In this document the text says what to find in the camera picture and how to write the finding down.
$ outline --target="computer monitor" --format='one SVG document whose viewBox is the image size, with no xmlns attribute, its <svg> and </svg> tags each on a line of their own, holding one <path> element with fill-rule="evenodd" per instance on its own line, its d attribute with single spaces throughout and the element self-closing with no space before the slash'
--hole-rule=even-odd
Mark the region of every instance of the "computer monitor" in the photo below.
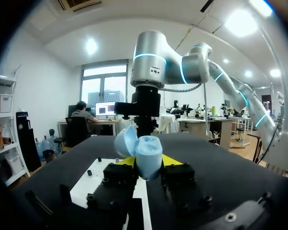
<svg viewBox="0 0 288 230">
<path fill-rule="evenodd" d="M 225 100 L 225 106 L 230 107 L 230 101 L 229 100 Z"/>
<path fill-rule="evenodd" d="M 96 116 L 111 116 L 111 115 L 115 115 L 115 113 L 114 113 L 114 104 L 115 104 L 115 102 L 96 103 L 96 105 L 95 105 Z"/>
<path fill-rule="evenodd" d="M 68 117 L 72 116 L 72 113 L 75 112 L 77 110 L 77 106 L 76 105 L 69 105 L 68 106 Z"/>
</svg>

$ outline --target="water bottle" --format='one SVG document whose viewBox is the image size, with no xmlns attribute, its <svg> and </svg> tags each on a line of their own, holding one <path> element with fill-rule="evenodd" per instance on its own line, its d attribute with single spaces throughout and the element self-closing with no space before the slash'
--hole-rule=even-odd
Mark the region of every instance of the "water bottle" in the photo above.
<svg viewBox="0 0 288 230">
<path fill-rule="evenodd" d="M 41 143 L 37 140 L 37 138 L 35 138 L 35 145 L 36 145 L 36 150 L 37 150 L 37 153 L 38 153 L 38 156 L 39 156 L 39 159 L 41 161 L 45 161 L 45 158 L 43 156 L 43 148 L 42 148 L 42 145 Z"/>
<path fill-rule="evenodd" d="M 55 136 L 51 136 L 49 139 L 49 143 L 50 143 L 50 147 L 54 151 L 56 157 L 58 157 L 60 155 L 61 151 L 59 150 L 59 145 L 57 143 L 54 143 L 55 138 L 56 138 Z"/>
<path fill-rule="evenodd" d="M 43 151 L 51 149 L 50 143 L 47 140 L 46 135 L 44 135 L 44 140 L 42 141 L 42 149 Z"/>
</svg>

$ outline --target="black table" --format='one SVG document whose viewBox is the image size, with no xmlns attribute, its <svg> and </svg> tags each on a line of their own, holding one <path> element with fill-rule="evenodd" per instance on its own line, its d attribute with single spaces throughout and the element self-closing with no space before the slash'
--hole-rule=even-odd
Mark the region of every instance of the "black table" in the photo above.
<svg viewBox="0 0 288 230">
<path fill-rule="evenodd" d="M 212 221 L 246 200 L 258 200 L 265 191 L 273 194 L 275 207 L 287 195 L 288 178 L 217 145 L 188 133 L 163 134 L 159 138 L 163 153 L 180 162 L 188 162 L 195 169 L 200 188 L 213 198 L 209 211 L 194 217 L 195 225 Z M 87 139 L 33 174 L 16 187 L 13 194 L 31 219 L 39 221 L 40 217 L 27 202 L 24 193 L 32 189 L 49 208 L 55 209 L 60 203 L 60 184 L 72 189 L 97 157 L 120 157 L 114 151 L 113 142 L 112 136 Z M 160 178 L 147 182 L 147 193 L 153 229 L 173 229 L 174 218 L 165 200 Z"/>
</svg>

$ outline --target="man sitting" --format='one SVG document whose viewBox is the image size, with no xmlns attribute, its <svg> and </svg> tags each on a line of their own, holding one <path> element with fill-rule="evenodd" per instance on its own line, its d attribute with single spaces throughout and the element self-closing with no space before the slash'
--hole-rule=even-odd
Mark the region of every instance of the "man sitting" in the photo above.
<svg viewBox="0 0 288 230">
<path fill-rule="evenodd" d="M 86 103 L 85 102 L 78 102 L 76 105 L 77 110 L 72 113 L 72 117 L 84 117 L 86 120 L 91 122 L 99 122 L 99 120 L 91 115 L 88 111 L 86 111 Z"/>
</svg>

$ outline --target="ceiling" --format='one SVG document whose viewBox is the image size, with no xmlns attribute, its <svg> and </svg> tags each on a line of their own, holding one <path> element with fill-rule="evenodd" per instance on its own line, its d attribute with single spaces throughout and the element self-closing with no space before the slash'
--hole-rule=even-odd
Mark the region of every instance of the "ceiling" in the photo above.
<svg viewBox="0 0 288 230">
<path fill-rule="evenodd" d="M 73 67 L 96 61 L 132 58 L 137 36 L 146 30 L 163 32 L 168 43 L 175 48 L 188 29 L 196 25 L 178 48 L 178 53 L 184 55 L 193 45 L 206 42 L 213 48 L 210 59 L 220 64 L 229 75 L 254 87 L 270 85 L 271 81 L 279 84 L 279 79 L 269 76 L 276 64 L 261 33 L 257 31 L 238 38 L 223 26 L 234 10 L 244 8 L 253 11 L 248 1 L 215 0 L 202 13 L 200 10 L 206 2 L 102 0 L 102 4 L 78 12 L 64 12 L 56 0 L 44 0 L 29 16 L 24 28 L 46 49 Z M 276 44 L 288 76 L 288 43 L 276 24 L 274 17 L 263 21 L 263 27 Z M 89 38 L 98 45 L 98 50 L 91 56 L 84 48 Z M 225 58 L 230 61 L 228 64 L 223 63 Z M 246 70 L 253 72 L 252 77 L 244 76 Z"/>
</svg>

